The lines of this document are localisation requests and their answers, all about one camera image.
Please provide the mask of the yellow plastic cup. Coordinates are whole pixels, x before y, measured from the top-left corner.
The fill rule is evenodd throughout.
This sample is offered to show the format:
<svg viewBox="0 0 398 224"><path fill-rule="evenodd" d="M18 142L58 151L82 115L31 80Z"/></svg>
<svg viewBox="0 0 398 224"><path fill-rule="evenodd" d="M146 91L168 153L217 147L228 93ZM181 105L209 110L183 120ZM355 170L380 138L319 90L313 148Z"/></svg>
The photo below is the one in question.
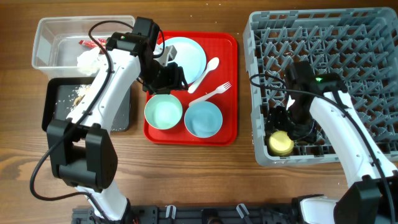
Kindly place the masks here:
<svg viewBox="0 0 398 224"><path fill-rule="evenodd" d="M268 139L268 146L273 156L288 156L292 153L294 142L285 131L276 131Z"/></svg>

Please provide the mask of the green bowl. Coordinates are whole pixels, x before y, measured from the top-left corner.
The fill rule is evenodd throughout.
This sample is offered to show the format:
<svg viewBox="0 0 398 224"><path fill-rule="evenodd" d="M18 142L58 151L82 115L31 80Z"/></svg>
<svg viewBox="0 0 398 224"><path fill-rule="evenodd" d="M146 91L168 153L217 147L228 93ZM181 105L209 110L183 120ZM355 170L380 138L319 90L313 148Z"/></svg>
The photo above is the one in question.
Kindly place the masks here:
<svg viewBox="0 0 398 224"><path fill-rule="evenodd" d="M183 107L173 95L155 95L145 105L146 121L155 129L166 130L176 126L182 118Z"/></svg>

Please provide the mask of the light blue bowl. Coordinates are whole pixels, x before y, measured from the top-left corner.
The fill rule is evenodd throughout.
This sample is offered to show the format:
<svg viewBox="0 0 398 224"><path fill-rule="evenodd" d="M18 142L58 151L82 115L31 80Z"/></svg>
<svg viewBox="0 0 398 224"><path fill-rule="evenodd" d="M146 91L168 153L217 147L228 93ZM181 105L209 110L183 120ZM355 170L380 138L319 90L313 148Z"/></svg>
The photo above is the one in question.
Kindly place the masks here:
<svg viewBox="0 0 398 224"><path fill-rule="evenodd" d="M188 107L184 116L184 124L193 136L210 138L221 129L223 115L214 103L202 101Z"/></svg>

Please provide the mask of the rice and food scraps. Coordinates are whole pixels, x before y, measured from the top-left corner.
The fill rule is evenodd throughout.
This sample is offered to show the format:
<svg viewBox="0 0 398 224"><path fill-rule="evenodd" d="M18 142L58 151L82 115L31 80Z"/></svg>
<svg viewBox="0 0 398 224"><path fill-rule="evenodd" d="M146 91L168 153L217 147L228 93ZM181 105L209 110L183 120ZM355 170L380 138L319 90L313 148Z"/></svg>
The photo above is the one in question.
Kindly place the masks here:
<svg viewBox="0 0 398 224"><path fill-rule="evenodd" d="M62 85L58 87L56 109L66 113L73 111L89 92L90 85Z"/></svg>

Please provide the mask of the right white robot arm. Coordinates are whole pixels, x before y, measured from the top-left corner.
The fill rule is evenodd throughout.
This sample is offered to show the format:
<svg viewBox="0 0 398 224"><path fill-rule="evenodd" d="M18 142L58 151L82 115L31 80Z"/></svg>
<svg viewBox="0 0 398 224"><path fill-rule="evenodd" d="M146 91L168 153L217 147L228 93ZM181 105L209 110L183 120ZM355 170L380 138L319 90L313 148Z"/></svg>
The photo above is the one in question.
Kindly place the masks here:
<svg viewBox="0 0 398 224"><path fill-rule="evenodd" d="M348 191L339 199L298 199L302 223L397 223L397 167L360 120L337 73L316 75L309 62L291 63L283 91L287 106L269 111L266 125L289 139L314 141L320 126L343 167Z"/></svg>

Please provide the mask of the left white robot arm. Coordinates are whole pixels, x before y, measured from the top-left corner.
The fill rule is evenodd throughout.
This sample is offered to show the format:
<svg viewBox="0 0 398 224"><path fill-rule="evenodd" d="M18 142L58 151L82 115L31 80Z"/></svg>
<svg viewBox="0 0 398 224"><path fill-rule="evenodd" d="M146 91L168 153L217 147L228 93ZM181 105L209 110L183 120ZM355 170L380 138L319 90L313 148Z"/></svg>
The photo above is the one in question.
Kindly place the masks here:
<svg viewBox="0 0 398 224"><path fill-rule="evenodd" d="M155 54L163 35L152 20L138 17L131 31L115 32L101 45L105 61L89 92L64 119L49 122L46 133L54 177L84 195L103 223L132 223L130 201L119 191L114 176L118 157L110 139L114 117L131 85L140 80L150 95L187 90L182 67L161 51Z"/></svg>

